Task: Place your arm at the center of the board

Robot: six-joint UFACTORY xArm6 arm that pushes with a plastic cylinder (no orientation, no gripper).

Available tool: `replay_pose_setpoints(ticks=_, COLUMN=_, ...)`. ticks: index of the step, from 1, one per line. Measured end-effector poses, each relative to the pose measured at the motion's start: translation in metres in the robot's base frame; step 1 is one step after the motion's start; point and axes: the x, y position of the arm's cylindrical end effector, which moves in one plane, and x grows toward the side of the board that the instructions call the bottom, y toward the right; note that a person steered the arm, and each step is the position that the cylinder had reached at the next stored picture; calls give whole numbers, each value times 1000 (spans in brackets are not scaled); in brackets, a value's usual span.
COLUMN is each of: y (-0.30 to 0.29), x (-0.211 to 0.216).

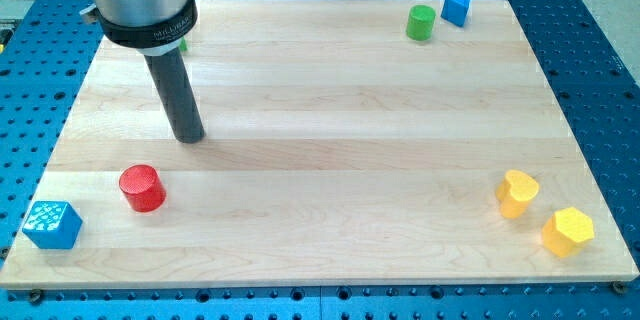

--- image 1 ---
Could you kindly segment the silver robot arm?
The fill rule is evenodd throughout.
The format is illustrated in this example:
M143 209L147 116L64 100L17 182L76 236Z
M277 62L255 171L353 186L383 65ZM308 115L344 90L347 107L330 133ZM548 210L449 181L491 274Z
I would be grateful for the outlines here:
M179 45L198 13L195 0L93 0L80 16L115 44L161 56Z

